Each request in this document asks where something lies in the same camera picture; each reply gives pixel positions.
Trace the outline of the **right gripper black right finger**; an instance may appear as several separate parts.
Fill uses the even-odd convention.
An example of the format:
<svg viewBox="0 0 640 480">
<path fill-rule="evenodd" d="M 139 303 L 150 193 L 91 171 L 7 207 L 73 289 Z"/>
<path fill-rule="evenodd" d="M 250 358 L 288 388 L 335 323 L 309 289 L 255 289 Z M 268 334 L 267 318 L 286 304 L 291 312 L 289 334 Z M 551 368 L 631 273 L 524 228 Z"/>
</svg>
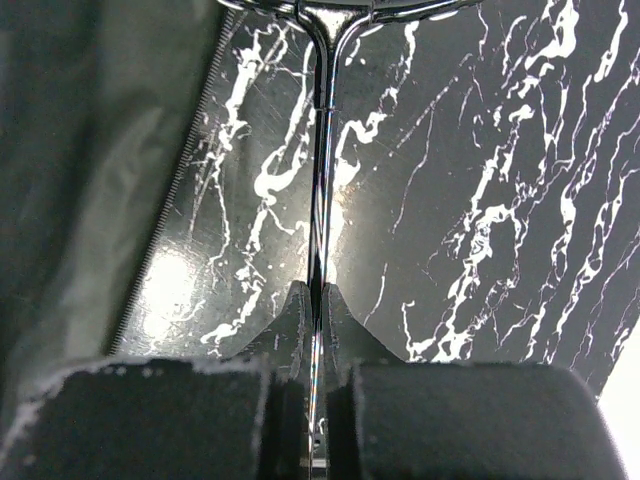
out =
<svg viewBox="0 0 640 480">
<path fill-rule="evenodd" d="M 333 479 L 622 479 L 594 395 L 538 363 L 407 363 L 322 295 Z"/>
</svg>

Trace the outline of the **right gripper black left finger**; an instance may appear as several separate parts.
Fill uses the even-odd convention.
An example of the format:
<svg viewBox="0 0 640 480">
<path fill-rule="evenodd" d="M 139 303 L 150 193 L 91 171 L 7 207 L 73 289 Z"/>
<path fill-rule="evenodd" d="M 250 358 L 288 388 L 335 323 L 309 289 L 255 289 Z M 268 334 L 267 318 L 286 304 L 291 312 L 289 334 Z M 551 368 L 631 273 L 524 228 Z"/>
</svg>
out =
<svg viewBox="0 0 640 480">
<path fill-rule="evenodd" d="M 298 479 L 307 286 L 238 354 L 110 357 L 38 377 L 1 444 L 5 479 Z"/>
</svg>

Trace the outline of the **black racket bag Crossway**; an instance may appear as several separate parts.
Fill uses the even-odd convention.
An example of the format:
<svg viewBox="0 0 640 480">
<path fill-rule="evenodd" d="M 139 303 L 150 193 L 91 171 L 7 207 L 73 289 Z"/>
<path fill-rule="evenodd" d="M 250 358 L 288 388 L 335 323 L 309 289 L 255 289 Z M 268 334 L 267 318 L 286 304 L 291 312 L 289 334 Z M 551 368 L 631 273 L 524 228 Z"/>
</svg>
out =
<svg viewBox="0 0 640 480">
<path fill-rule="evenodd" d="M 214 1 L 1 5 L 1 392 L 100 354 L 222 21 Z"/>
</svg>

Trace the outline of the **badminton racket black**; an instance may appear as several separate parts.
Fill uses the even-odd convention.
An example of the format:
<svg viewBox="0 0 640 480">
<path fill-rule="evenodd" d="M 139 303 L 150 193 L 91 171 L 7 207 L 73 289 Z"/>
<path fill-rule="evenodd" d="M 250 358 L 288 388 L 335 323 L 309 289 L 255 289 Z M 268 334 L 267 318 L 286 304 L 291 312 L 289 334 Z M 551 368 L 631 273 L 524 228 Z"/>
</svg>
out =
<svg viewBox="0 0 640 480">
<path fill-rule="evenodd" d="M 323 349 L 321 300 L 327 283 L 331 211 L 338 127 L 337 90 L 343 50 L 364 30 L 386 23 L 447 18 L 476 1 L 223 1 L 233 10 L 251 10 L 289 22 L 309 35 L 316 52 L 314 70 L 315 143 L 310 204 L 307 286 L 310 291 L 312 337 L 307 407 L 307 471 L 313 471 L 320 364 Z"/>
</svg>

